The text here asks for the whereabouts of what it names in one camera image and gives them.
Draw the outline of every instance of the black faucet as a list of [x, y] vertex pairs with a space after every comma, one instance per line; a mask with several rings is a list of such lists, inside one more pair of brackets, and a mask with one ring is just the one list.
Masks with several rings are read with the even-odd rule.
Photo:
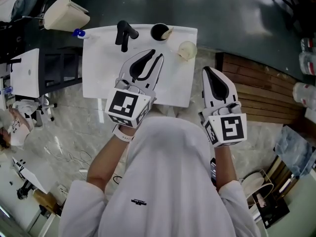
[[138, 31], [134, 30], [126, 21], [121, 20], [118, 22], [118, 34], [115, 40], [115, 45], [122, 45], [121, 51], [127, 52], [128, 37], [133, 40], [139, 36]]

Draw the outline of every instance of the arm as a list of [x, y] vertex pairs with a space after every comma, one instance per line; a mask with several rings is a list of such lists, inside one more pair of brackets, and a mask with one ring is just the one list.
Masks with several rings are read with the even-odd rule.
[[[126, 126], [121, 126], [120, 130], [128, 136], [133, 136], [136, 131]], [[127, 145], [128, 142], [114, 135], [93, 160], [88, 170], [87, 182], [104, 191]]]
[[232, 154], [229, 147], [214, 149], [216, 159], [216, 188], [219, 191], [222, 186], [232, 180], [237, 180]]
[[229, 213], [237, 237], [259, 237], [260, 231], [249, 212], [247, 201], [237, 181], [229, 147], [215, 148], [216, 186]]
[[19, 111], [17, 109], [12, 108], [12, 106], [9, 106], [9, 112], [11, 113], [11, 115], [13, 116], [13, 119], [18, 118], [22, 124], [24, 124], [28, 130], [30, 130], [30, 125], [29, 123], [26, 121], [26, 119], [19, 113]]

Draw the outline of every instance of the white container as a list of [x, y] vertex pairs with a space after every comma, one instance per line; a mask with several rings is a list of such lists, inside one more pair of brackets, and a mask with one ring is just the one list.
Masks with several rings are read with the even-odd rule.
[[305, 107], [316, 110], [316, 88], [314, 86], [297, 82], [293, 87], [293, 98]]
[[303, 74], [316, 74], [316, 53], [302, 52], [299, 55], [300, 68]]
[[316, 53], [316, 39], [315, 38], [302, 38], [301, 48], [303, 52]]
[[241, 183], [241, 186], [246, 198], [249, 198], [255, 191], [260, 189], [264, 182], [265, 179], [260, 172], [255, 172], [245, 178]]
[[44, 27], [48, 30], [73, 32], [90, 21], [90, 17], [85, 14], [87, 12], [71, 0], [57, 0], [44, 15]]

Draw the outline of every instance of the white sink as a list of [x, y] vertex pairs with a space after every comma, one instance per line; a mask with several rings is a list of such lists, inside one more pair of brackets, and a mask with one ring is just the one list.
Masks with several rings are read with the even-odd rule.
[[155, 49], [154, 57], [147, 63], [145, 71], [155, 57], [164, 55], [164, 63], [155, 87], [156, 104], [188, 107], [193, 82], [195, 58], [185, 61], [178, 54], [179, 45], [189, 40], [196, 44], [198, 30], [174, 27], [166, 41], [156, 41], [150, 35], [153, 25], [131, 25], [138, 31], [137, 39], [128, 40], [128, 51], [121, 52], [115, 45], [116, 26], [85, 30], [90, 35], [83, 43], [82, 86], [83, 96], [107, 99], [109, 89], [115, 86], [122, 65], [135, 54]]

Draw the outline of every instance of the hand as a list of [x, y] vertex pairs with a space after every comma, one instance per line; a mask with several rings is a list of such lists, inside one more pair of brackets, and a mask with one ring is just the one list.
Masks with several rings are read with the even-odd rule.
[[11, 113], [12, 116], [16, 117], [17, 115], [19, 115], [19, 111], [15, 108], [12, 108], [12, 105], [9, 106], [9, 112]]
[[9, 105], [9, 112], [14, 116], [14, 109], [12, 108], [12, 105]]

